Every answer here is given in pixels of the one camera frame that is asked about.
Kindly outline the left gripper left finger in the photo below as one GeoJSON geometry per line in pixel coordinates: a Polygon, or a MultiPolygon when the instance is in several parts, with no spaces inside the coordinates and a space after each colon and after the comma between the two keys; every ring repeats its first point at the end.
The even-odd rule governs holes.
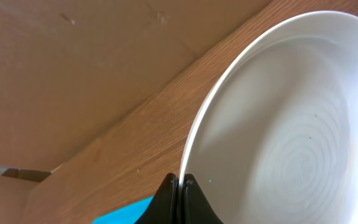
{"type": "Polygon", "coordinates": [[[177,222],[178,178],[168,173],[145,212],[135,224],[175,224],[177,222]]]}

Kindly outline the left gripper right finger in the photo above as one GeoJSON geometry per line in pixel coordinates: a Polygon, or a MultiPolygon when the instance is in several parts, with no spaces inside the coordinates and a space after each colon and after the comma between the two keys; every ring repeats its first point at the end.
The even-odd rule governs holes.
{"type": "Polygon", "coordinates": [[[223,224],[215,214],[192,174],[186,174],[181,196],[181,222],[184,224],[223,224]]]}

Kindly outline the white plate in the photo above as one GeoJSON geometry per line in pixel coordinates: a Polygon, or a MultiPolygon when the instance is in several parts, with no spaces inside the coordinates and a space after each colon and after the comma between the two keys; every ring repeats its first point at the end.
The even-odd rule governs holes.
{"type": "Polygon", "coordinates": [[[196,115],[188,174],[224,223],[358,223],[358,17],[308,12],[251,42],[196,115]]]}

